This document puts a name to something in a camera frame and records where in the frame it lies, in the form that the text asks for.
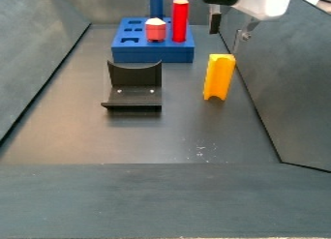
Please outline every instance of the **red cylinder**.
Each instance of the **red cylinder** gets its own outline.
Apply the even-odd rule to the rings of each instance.
[[[172,8],[172,41],[184,42],[186,40],[188,1],[174,0]]]

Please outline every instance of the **black floor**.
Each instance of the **black floor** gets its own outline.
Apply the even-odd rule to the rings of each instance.
[[[331,237],[331,175],[281,164],[237,74],[201,98],[209,53],[162,66],[162,111],[108,113],[114,27],[93,27],[0,148],[0,237]]]

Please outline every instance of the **orange block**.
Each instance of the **orange block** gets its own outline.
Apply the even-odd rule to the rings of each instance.
[[[232,54],[210,54],[204,81],[204,100],[212,96],[225,100],[234,67]]]

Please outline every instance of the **hole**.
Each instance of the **hole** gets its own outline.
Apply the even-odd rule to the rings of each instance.
[[[124,42],[134,42],[134,43],[137,43],[138,40],[140,40],[140,38],[121,38],[120,43],[124,43]]]
[[[129,20],[129,24],[141,24],[140,20]]]

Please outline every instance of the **black holder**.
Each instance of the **black holder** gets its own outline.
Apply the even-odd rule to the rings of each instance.
[[[145,68],[122,68],[106,61],[110,80],[106,109],[161,109],[161,61]]]

